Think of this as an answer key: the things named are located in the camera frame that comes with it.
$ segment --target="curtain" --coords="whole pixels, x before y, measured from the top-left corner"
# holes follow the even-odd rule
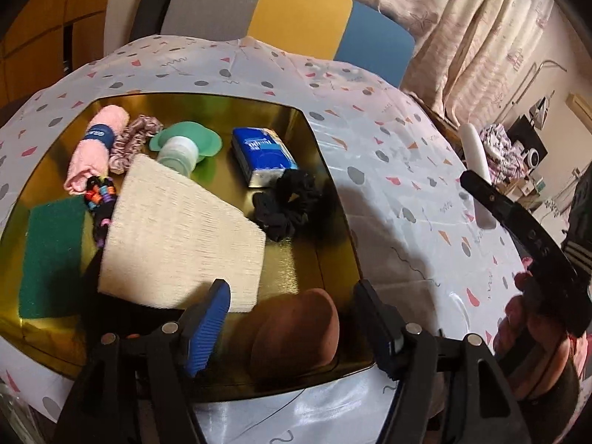
[[[456,126],[492,123],[540,40],[553,0],[357,0],[410,32],[401,88]]]

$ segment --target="beige sponge cloth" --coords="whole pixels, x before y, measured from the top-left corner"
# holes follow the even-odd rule
[[[99,292],[136,304],[186,308],[214,279],[231,312],[257,303],[265,234],[241,211],[146,155],[134,158],[117,199]]]

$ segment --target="human hand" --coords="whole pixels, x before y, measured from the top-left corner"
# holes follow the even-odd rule
[[[514,278],[516,288],[523,290],[525,280],[530,276],[528,272],[517,274]],[[511,390],[519,401],[548,392],[561,376],[571,349],[567,332],[557,320],[529,312],[526,310],[523,296],[515,295],[505,306],[505,317],[493,340],[495,353],[505,354],[510,350],[524,326],[545,352],[525,378],[519,382],[511,382],[510,379]]]

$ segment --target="blue tissue package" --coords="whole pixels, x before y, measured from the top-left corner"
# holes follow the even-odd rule
[[[278,135],[267,128],[232,130],[232,148],[249,187],[270,187],[296,162]]]

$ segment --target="gold tray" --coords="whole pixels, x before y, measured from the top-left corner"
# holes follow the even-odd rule
[[[317,142],[300,111],[281,105],[226,96],[186,93],[129,94],[91,103],[61,134],[34,170],[8,220],[0,241],[0,334],[29,357],[75,378],[85,361],[84,335],[78,317],[20,319],[19,286],[28,215],[34,206],[67,197],[62,185],[70,156],[90,119],[106,105],[120,105],[131,118],[153,115],[165,125],[197,121],[223,140],[220,153],[197,165],[191,178],[250,216],[252,194],[230,149],[234,127],[263,127],[277,132],[301,169],[315,176],[329,196],[321,226],[283,241],[267,241],[258,305],[248,314],[229,314],[208,368],[195,380],[196,399],[223,401],[283,393],[322,384],[372,364],[350,312],[352,287],[360,278],[346,219]],[[117,187],[121,178],[115,178]],[[250,344],[264,316],[282,298],[323,287],[339,310],[340,338],[336,357],[314,372],[261,385],[246,372]]]

